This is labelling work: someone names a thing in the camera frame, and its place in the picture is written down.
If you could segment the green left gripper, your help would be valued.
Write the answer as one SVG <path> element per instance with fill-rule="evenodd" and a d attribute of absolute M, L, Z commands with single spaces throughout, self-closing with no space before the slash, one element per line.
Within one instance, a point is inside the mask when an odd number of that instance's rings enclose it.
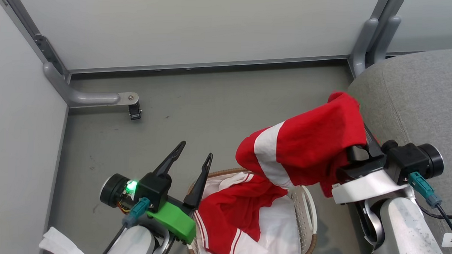
<path fill-rule="evenodd" d="M 153 173 L 156 176 L 167 175 L 173 163 L 180 157 L 185 146 L 186 141 L 181 141 Z M 193 239 L 196 237 L 197 229 L 193 215 L 199 208 L 202 200 L 212 160 L 213 154 L 209 153 L 202 165 L 198 179 L 195 181 L 189 194 L 184 198 L 184 201 L 180 201 L 174 197 L 168 197 L 158 207 L 150 201 L 150 206 L 146 211 L 148 217 L 156 219 L 177 240 L 186 244 L 192 244 Z"/>

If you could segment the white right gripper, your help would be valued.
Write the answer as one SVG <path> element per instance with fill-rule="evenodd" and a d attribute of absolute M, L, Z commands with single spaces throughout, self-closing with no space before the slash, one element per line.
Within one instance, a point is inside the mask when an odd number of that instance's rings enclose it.
<path fill-rule="evenodd" d="M 398 185 L 384 169 L 386 158 L 380 144 L 365 125 L 367 144 L 347 148 L 349 163 L 336 170 L 338 183 L 332 187 L 335 203 L 346 204 L 375 198 L 403 190 L 408 185 Z"/>

